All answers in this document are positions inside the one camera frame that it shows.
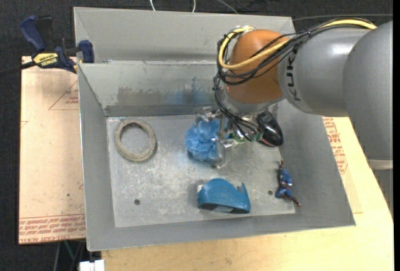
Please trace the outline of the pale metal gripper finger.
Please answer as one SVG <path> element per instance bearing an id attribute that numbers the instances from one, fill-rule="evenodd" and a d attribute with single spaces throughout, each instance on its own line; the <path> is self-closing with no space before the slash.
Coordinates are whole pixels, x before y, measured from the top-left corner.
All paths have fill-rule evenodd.
<path id="1" fill-rule="evenodd" d="M 200 122 L 211 122 L 216 119 L 216 115 L 213 112 L 211 106 L 197 107 L 195 108 L 195 125 L 199 125 Z"/>
<path id="2" fill-rule="evenodd" d="M 233 149 L 232 139 L 218 139 L 216 141 L 217 160 L 214 163 L 214 167 L 221 169 L 231 161 Z"/>

